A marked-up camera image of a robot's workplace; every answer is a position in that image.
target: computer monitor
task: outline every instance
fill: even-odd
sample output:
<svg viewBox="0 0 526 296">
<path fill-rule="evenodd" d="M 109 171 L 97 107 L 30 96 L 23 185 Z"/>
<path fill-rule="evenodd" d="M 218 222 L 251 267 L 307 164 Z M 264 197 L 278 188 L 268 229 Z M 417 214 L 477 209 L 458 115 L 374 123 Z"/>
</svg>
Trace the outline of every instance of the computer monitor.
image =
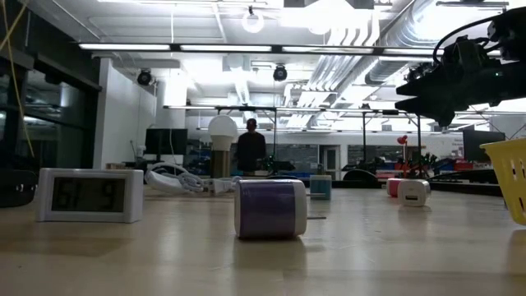
<svg viewBox="0 0 526 296">
<path fill-rule="evenodd" d="M 187 153 L 187 129 L 149 128 L 146 130 L 145 154 L 157 155 L 185 155 Z"/>
<path fill-rule="evenodd" d="M 490 157 L 484 149 L 480 148 L 480 145 L 506 140 L 503 132 L 464 130 L 462 133 L 464 136 L 464 159 L 468 161 L 490 161 Z"/>
</svg>

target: digital clock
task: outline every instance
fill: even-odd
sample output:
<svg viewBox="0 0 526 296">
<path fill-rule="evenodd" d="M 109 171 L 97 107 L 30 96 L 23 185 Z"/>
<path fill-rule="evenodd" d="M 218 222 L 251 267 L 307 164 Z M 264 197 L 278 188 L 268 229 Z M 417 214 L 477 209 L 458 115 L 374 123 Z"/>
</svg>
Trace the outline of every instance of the digital clock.
<svg viewBox="0 0 526 296">
<path fill-rule="evenodd" d="M 143 172 L 41 169 L 38 221 L 123 222 L 142 217 Z"/>
</svg>

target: person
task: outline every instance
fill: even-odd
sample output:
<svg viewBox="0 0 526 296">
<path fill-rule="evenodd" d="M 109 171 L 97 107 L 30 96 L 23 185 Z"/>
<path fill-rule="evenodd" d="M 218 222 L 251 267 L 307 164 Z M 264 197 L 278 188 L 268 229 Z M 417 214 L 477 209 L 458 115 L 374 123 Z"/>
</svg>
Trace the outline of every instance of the person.
<svg viewBox="0 0 526 296">
<path fill-rule="evenodd" d="M 254 118 L 247 120 L 247 130 L 238 139 L 238 169 L 242 172 L 254 172 L 257 169 L 257 160 L 266 157 L 265 137 L 256 132 L 257 121 Z"/>
</svg>

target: wooden table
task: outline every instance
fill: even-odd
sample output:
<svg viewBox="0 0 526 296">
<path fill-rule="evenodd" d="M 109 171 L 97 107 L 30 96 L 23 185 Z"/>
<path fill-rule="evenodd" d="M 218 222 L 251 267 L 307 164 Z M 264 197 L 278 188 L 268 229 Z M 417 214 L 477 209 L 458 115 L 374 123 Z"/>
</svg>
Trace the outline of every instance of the wooden table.
<svg viewBox="0 0 526 296">
<path fill-rule="evenodd" d="M 310 201 L 301 239 L 240 242 L 230 197 L 149 193 L 135 224 L 35 223 L 0 209 L 2 295 L 521 295 L 526 227 L 497 197 L 385 190 Z"/>
</svg>

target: black camera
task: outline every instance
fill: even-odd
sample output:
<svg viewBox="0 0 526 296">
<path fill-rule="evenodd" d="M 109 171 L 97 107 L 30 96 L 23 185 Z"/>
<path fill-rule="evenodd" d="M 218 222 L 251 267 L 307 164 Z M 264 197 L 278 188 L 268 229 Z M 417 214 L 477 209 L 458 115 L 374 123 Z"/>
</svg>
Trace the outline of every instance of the black camera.
<svg viewBox="0 0 526 296">
<path fill-rule="evenodd" d="M 150 69 L 142 69 L 137 77 L 137 83 L 141 86 L 151 86 L 155 83 L 155 78 L 151 75 Z"/>
<path fill-rule="evenodd" d="M 287 79 L 287 69 L 285 69 L 285 66 L 284 65 L 276 66 L 273 77 L 274 77 L 274 80 L 277 82 L 285 81 Z"/>
</svg>

